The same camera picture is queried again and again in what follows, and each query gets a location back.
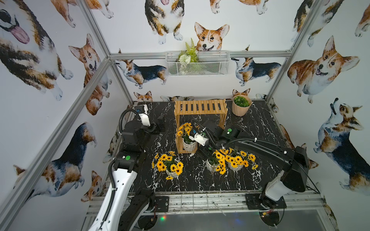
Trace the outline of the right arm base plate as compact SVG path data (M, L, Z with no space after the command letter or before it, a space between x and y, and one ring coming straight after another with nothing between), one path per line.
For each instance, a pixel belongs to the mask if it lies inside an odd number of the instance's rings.
M245 194L246 205L250 210L271 210L271 209L285 209L287 208L284 197L278 201L273 201L268 197L262 196L259 193Z

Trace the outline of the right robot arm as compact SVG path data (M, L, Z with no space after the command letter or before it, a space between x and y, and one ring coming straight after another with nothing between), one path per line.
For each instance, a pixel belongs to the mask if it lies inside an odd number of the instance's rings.
M285 208L285 195L306 191L312 161L305 148L288 148L260 140L234 127L223 129L211 121L200 123L193 119L191 123L194 128L190 139L199 144L198 153L215 165L219 174L239 167L250 167L259 172L268 164L276 170L275 177L264 184L262 191L248 198L247 206L259 210Z

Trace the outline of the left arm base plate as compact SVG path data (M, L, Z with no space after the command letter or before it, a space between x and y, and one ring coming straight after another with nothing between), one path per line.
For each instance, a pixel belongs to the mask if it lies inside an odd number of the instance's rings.
M148 209L145 213L168 212L169 200L170 198L168 196L155 196L154 198L150 198Z

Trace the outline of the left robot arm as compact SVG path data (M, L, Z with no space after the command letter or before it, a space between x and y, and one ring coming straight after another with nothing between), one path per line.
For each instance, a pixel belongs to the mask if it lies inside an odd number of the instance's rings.
M118 128L122 143L108 166L110 186L91 231L131 231L145 212L155 208L155 194L150 189L140 189L129 206L124 205L147 156L147 142L165 131L164 118L150 121L147 105L139 105L123 111Z

